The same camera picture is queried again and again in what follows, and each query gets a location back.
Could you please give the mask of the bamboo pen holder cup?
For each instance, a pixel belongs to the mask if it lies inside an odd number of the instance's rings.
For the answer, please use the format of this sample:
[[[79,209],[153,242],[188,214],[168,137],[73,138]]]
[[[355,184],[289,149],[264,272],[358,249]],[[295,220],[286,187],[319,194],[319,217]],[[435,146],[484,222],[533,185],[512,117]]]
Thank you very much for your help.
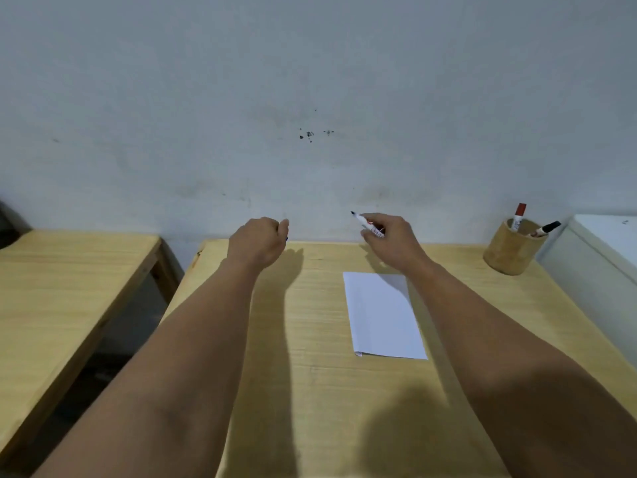
[[[530,233],[539,229],[539,225],[526,218],[522,219],[518,231],[513,231],[513,221],[513,218],[509,218],[500,224],[483,253],[483,260],[493,270],[515,276],[527,269],[548,240],[548,235],[530,236]]]

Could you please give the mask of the wooden desk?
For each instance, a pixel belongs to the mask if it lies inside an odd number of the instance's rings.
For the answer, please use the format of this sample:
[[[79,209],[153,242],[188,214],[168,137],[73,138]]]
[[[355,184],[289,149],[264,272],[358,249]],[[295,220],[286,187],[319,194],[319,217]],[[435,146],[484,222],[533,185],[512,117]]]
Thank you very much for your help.
[[[393,273],[356,243],[290,242],[251,303],[243,375],[217,478],[508,478],[410,288],[426,360],[356,356],[345,272]],[[537,263],[492,270],[479,246],[426,245],[451,274],[573,358],[631,414],[637,370]]]

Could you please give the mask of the white cabinet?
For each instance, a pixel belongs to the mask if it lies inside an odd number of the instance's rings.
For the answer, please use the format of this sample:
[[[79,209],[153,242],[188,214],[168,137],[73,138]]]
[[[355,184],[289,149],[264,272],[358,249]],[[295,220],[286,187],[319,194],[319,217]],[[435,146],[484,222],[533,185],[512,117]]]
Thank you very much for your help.
[[[540,265],[637,369],[637,215],[574,215]]]

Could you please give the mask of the person's right hand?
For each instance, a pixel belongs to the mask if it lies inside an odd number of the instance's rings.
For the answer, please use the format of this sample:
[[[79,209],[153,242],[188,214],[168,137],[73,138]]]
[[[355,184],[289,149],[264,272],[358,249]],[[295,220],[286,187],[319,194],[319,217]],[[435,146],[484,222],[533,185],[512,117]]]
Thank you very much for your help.
[[[374,227],[385,229],[383,237],[370,229],[361,232],[380,261],[408,277],[433,267],[434,262],[419,244],[410,223],[403,217],[383,213],[364,213],[361,216]]]

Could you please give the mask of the white marker pen black tip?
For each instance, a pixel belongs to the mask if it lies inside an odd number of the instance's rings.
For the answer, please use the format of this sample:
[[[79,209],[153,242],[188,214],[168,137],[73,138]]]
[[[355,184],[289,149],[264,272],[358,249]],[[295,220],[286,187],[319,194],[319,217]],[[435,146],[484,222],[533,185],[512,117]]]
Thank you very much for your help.
[[[385,228],[383,225],[376,225],[374,222],[368,220],[366,217],[364,217],[363,215],[356,213],[354,211],[350,212],[352,214],[352,216],[362,225],[362,227],[371,232],[372,234],[374,234],[376,237],[378,238],[384,238],[385,237]]]

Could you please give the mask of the folded white paper sheet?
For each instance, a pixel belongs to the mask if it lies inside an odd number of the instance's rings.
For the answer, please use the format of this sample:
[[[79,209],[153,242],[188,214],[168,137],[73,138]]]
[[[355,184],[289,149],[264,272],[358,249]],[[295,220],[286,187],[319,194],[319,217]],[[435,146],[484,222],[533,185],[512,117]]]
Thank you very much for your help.
[[[344,272],[354,354],[428,360],[401,274]]]

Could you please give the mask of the wooden side table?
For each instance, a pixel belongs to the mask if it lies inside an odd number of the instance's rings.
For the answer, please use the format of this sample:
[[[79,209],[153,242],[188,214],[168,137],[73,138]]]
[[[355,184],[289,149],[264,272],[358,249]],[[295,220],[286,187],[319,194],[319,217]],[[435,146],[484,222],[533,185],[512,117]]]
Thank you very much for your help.
[[[178,280],[155,234],[32,230],[0,250],[0,466],[24,447],[148,275]]]

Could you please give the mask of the person's left hand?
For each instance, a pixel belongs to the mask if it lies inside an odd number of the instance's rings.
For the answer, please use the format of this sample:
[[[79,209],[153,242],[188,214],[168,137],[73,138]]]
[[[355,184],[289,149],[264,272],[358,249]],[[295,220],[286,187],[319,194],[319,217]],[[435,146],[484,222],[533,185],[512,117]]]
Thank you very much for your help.
[[[250,219],[229,238],[227,259],[255,272],[272,265],[283,254],[287,243],[278,239],[278,223],[265,216]]]

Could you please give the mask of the person's left forearm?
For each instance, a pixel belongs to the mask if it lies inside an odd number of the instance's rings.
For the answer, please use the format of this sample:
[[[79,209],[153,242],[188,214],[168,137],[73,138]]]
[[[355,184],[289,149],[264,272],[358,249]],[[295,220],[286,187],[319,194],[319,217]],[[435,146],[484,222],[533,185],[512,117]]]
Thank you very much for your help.
[[[227,257],[107,386],[33,478],[215,478],[264,259]]]

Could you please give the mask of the person's right forearm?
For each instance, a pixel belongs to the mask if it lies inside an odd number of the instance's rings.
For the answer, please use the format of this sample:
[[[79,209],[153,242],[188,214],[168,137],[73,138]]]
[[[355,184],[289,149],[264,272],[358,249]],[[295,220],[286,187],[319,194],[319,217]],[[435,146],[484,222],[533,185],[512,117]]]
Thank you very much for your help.
[[[513,478],[637,478],[637,420],[591,374],[427,257],[403,272]]]

